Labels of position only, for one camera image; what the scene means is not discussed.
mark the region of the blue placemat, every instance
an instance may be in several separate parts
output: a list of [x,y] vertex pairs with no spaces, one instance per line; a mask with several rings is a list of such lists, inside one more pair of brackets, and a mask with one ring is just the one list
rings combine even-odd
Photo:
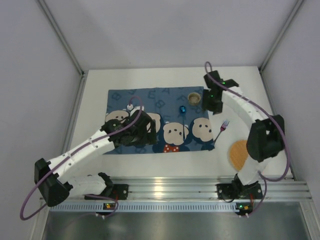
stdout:
[[[151,154],[202,151],[214,149],[212,128],[207,111],[202,111],[201,103],[191,106],[188,95],[203,92],[202,86],[141,88],[130,90],[109,90],[105,121],[120,121],[140,108],[137,99],[133,100],[134,109],[127,105],[132,96],[139,96],[143,110],[155,120],[157,144],[144,146],[120,146],[106,154]],[[184,117],[185,140],[183,140],[183,116],[179,107],[186,107]]]

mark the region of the fork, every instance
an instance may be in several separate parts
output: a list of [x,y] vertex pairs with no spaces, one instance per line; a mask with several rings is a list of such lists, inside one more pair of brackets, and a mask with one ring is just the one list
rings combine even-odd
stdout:
[[220,132],[218,134],[218,136],[216,136],[215,140],[213,141],[213,143],[216,143],[218,137],[220,136],[220,134],[227,129],[228,125],[229,125],[230,121],[227,119],[227,120],[224,120],[224,122],[222,123],[221,127],[220,127]]

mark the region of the white wall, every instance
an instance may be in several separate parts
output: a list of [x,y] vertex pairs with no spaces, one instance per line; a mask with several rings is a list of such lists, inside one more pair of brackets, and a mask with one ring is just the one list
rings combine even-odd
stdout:
[[[60,154],[80,80],[35,0],[0,1],[0,235],[28,238],[34,162]],[[38,207],[33,197],[26,215]]]
[[85,69],[258,66],[296,0],[46,0]]
[[308,0],[264,72],[294,167],[320,213],[320,1]]

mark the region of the tabletop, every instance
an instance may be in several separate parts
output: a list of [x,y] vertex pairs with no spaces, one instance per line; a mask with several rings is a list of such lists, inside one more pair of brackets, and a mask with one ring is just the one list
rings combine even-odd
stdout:
[[[256,66],[213,67],[224,80],[234,79],[243,93],[271,113],[268,97]],[[109,90],[170,87],[207,87],[204,67],[90,70],[72,136],[71,147],[83,142],[104,123]],[[213,137],[225,119],[230,121],[212,151],[153,154],[102,155],[77,173],[77,176],[104,172],[112,177],[233,177],[228,152],[238,140],[248,138],[249,129],[227,105],[221,114],[209,112]],[[265,176],[280,176],[286,167],[284,151],[267,165]]]

